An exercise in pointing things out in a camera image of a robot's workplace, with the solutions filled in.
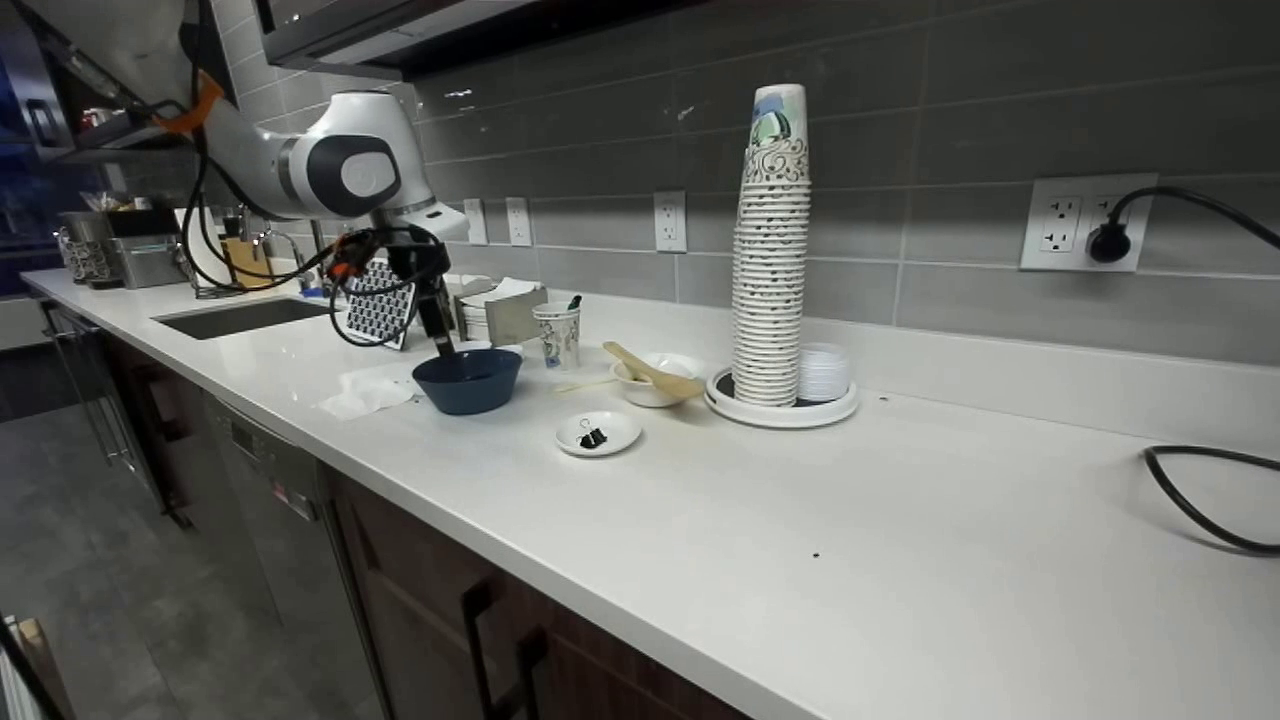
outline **white countertop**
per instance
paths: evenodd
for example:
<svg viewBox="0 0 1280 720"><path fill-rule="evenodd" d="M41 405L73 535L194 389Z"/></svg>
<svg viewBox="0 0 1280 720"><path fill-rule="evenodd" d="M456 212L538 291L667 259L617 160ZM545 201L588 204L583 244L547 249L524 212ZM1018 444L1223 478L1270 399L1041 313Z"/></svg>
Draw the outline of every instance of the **white countertop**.
<svg viewBox="0 0 1280 720"><path fill-rule="evenodd" d="M1273 720L1280 710L1280 564L1198 546L1135 463L1154 435L889 386L848 426L760 432L705 407L627 407L603 372L538 370L488 415L452 421L422 399L338 421L321 405L343 379L409 379L429 345L358 353L325 322L190 340L151 322L212 307L190 289L27 282L749 717ZM633 307L633 337L716 315L617 307ZM1264 389L1256 412L1276 412L1270 370L1223 370L1211 386ZM617 460L556 452L556 426L588 407L627 412L644 439ZM1276 457L1270 427L1246 439Z"/></svg>

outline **appliance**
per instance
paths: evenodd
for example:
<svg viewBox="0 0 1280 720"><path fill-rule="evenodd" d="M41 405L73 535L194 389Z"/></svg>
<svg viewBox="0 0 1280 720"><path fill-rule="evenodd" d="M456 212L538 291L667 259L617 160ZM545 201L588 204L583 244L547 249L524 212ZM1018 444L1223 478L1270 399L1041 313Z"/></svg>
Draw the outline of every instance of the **appliance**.
<svg viewBox="0 0 1280 720"><path fill-rule="evenodd" d="M294 70L426 76L696 0L259 0L265 47Z"/></svg>

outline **black cable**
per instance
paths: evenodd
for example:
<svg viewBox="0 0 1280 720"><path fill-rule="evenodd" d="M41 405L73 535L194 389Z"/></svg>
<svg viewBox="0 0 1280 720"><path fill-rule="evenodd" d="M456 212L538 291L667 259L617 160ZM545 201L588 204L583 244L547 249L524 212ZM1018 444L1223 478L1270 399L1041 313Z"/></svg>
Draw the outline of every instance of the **black cable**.
<svg viewBox="0 0 1280 720"><path fill-rule="evenodd" d="M1270 468L1270 474L1280 474L1280 460L1270 460L1270 457L1246 457L1246 452L1229 452L1229 447L1201 447L1201 444L1154 444L1145 447L1145 463L1147 474L1158 478L1158 484L1165 488L1165 497L1186 511L1192 517L1209 535L1240 549L1240 554L1252 554L1252 555L1280 555L1280 546L1261 546L1261 539L1250 539L1250 535L1237 535L1229 530L1220 530L1211 517L1204 517L1165 474L1159 457L1211 457L1211 460L1231 460L1231 463L1252 463L1252 468Z"/></svg>
<svg viewBox="0 0 1280 720"><path fill-rule="evenodd" d="M1252 219L1250 212L1223 204L1223 201L1211 201L1204 194L1188 194L1188 190L1135 190L1129 198L1120 198L1120 204L1113 208L1108 224L1120 224L1124 208L1139 198L1174 198L1174 201L1186 201L1186 204L1198 204L1198 208L1209 208L1240 230L1250 230L1252 238L1261 238L1264 244L1280 249L1280 231L1273 231L1270 224Z"/></svg>

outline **wall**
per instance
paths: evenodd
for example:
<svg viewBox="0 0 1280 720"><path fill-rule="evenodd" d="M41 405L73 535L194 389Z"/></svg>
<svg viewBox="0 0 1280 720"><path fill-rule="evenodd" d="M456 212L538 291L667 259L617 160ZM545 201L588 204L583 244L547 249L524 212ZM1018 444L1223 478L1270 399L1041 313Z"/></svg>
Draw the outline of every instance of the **wall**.
<svg viewBox="0 0 1280 720"><path fill-rule="evenodd" d="M219 0L244 114L305 129L364 81L271 71L253 0ZM749 95L812 94L810 313L1280 364L1280 253L1158 204L1139 277L1018 272L1030 183L1159 173L1280 224L1276 0L711 0L415 81L429 181L488 204L472 272L727 304ZM651 253L689 194L693 253ZM505 198L528 198L534 249Z"/></svg>

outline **white object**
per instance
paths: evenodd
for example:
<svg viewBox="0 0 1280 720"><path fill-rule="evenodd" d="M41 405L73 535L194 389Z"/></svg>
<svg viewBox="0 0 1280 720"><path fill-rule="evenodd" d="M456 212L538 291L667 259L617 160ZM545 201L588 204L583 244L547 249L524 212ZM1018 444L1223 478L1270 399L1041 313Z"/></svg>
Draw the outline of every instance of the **white object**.
<svg viewBox="0 0 1280 720"><path fill-rule="evenodd" d="M705 370L685 353L644 353L639 359L673 377L705 379ZM644 377L633 377L626 364L611 364L611 372L617 372L620 397L639 407L685 405L679 397L666 397L660 389L651 389Z"/></svg>
<svg viewBox="0 0 1280 720"><path fill-rule="evenodd" d="M338 386L342 393L321 399L332 421L360 421L415 397L415 386L404 377L404 370L360 370L343 372Z"/></svg>
<svg viewBox="0 0 1280 720"><path fill-rule="evenodd" d="M733 259L742 405L791 407L801 393L810 194L806 89L756 89Z"/></svg>
<svg viewBox="0 0 1280 720"><path fill-rule="evenodd" d="M1154 201L1131 201L1124 208L1124 230L1131 253L1117 265L1095 265L1090 255L1090 231L1095 231L1117 201L1135 190L1154 190L1158 175L1060 175L1038 181L1030 208L1030 238L1019 268L1055 268L1055 272L1135 272Z"/></svg>
<svg viewBox="0 0 1280 720"><path fill-rule="evenodd" d="M556 444L570 457L617 457L639 439L639 426L620 412L581 412L556 427Z"/></svg>
<svg viewBox="0 0 1280 720"><path fill-rule="evenodd" d="M488 244L480 198L470 198L470 201L465 201L465 216L470 216L470 244Z"/></svg>
<svg viewBox="0 0 1280 720"><path fill-rule="evenodd" d="M689 253L685 194L657 194L651 198L651 244L657 244L657 253L667 253L667 255Z"/></svg>
<svg viewBox="0 0 1280 720"><path fill-rule="evenodd" d="M716 372L710 379L710 407L736 421L736 426L756 426L756 427L829 427L841 426L848 415L856 415L859 397L848 386L845 397L838 397L832 405L797 405L797 407L760 407L760 405L743 405L736 397L727 397L721 386L727 379L727 372Z"/></svg>
<svg viewBox="0 0 1280 720"><path fill-rule="evenodd" d="M852 372L848 359L832 347L801 353L801 399L806 405L832 405L848 393Z"/></svg>
<svg viewBox="0 0 1280 720"><path fill-rule="evenodd" d="M509 231L511 231L511 244L534 244L524 198L509 198Z"/></svg>

